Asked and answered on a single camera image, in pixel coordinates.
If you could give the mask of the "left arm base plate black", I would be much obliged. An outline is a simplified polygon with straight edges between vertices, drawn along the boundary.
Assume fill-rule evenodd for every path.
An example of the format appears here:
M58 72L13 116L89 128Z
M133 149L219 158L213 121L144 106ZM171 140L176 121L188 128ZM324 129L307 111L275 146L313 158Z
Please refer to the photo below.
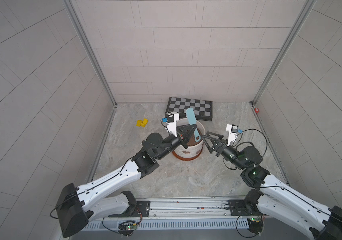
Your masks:
M136 204L130 204L122 214L109 215L109 218L134 218L148 217L150 210L150 201L137 201Z

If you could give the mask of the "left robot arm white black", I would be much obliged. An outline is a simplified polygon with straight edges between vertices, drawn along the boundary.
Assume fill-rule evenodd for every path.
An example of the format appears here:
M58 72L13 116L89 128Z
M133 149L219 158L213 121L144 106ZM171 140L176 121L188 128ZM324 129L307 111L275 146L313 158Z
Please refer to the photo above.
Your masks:
M98 217L130 216L137 202L130 191L116 197L110 194L152 173L159 167L158 161L177 147L187 147L197 125L177 127L177 133L163 138L159 133L148 135L142 148L122 167L90 183L63 187L54 210L64 238L71 237Z

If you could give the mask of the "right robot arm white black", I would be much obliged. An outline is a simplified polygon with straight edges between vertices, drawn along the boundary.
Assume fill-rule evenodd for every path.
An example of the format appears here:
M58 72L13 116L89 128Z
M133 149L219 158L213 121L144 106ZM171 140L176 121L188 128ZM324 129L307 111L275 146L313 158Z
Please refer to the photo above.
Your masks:
M208 132L202 140L210 153L241 170L251 191L245 201L260 214L273 217L296 229L310 240L342 240L342 209L329 208L299 193L263 168L258 149L251 142L238 151L222 135Z

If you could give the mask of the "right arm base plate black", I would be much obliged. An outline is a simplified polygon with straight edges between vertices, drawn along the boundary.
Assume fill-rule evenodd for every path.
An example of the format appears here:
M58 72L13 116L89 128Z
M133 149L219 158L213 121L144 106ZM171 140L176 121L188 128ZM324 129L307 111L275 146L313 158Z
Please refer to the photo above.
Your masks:
M255 213L254 205L248 200L229 200L231 216L251 216Z

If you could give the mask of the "white ceramic pot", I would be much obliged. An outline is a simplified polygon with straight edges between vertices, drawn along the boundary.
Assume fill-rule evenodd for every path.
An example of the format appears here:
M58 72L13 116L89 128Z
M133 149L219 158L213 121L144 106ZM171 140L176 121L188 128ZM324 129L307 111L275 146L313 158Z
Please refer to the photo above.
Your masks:
M205 135L206 134L206 129L205 127L202 125L201 122L197 121L196 122L198 129L201 130L201 135ZM189 125L189 122L187 119L180 119L177 122L177 126L182 126L182 125ZM187 149L184 149L182 146L177 147L174 151L180 155L180 156L184 156L183 151L187 151L187 154L194 154L196 151L203 149L204 147L204 142L203 140L196 146L193 147L188 147Z

